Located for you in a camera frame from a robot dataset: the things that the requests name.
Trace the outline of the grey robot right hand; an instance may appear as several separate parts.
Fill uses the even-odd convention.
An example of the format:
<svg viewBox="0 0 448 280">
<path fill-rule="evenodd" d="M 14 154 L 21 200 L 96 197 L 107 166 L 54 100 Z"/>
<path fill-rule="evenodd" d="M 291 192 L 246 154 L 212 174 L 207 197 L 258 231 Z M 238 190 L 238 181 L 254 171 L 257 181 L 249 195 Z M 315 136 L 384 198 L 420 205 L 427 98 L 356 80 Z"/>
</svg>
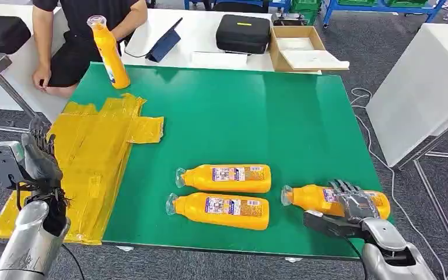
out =
<svg viewBox="0 0 448 280">
<path fill-rule="evenodd" d="M 372 199 L 357 185 L 339 179 L 328 183 L 342 205 L 344 217 L 349 223 L 358 224 L 365 218 L 380 218 Z"/>
</svg>

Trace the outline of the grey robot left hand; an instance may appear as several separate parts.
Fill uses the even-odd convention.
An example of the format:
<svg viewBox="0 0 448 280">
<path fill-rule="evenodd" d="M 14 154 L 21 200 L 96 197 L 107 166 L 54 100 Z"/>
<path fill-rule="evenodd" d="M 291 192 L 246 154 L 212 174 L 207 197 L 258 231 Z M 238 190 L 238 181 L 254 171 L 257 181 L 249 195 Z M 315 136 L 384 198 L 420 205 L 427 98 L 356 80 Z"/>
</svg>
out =
<svg viewBox="0 0 448 280">
<path fill-rule="evenodd" d="M 63 173 L 55 157 L 55 134 L 48 134 L 50 126 L 40 117 L 34 117 L 29 131 L 22 134 L 25 170 L 42 186 L 53 190 L 61 187 Z"/>
</svg>

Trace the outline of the person's right hand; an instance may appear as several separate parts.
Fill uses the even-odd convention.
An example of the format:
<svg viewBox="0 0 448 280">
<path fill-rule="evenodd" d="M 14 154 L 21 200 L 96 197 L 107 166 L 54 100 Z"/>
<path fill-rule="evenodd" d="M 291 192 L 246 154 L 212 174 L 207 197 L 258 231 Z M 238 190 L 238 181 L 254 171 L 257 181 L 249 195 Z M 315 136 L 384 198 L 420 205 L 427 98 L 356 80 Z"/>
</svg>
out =
<svg viewBox="0 0 448 280">
<path fill-rule="evenodd" d="M 39 65 L 32 74 L 32 81 L 38 90 L 46 91 L 48 82 L 51 78 L 51 70 L 49 65 Z"/>
</svg>

